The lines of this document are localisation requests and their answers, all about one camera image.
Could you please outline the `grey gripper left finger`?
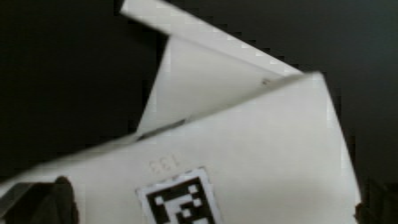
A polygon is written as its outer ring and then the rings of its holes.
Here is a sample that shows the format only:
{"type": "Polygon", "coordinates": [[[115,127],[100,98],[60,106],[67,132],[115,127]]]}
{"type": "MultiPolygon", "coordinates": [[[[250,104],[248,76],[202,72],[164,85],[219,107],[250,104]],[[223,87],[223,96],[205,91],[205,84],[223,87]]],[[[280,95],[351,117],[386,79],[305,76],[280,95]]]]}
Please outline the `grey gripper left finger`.
{"type": "Polygon", "coordinates": [[[20,182],[0,197],[0,224],[81,224],[70,179],[20,182]]]}

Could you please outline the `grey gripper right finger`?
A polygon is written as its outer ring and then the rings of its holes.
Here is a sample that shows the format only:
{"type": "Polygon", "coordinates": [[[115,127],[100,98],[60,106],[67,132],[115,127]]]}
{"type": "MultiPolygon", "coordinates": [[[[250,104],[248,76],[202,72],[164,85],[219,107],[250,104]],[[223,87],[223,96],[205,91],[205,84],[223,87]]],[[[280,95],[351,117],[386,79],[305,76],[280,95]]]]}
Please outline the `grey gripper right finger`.
{"type": "Polygon", "coordinates": [[[398,224],[398,182],[369,181],[358,204],[358,223],[398,224]]]}

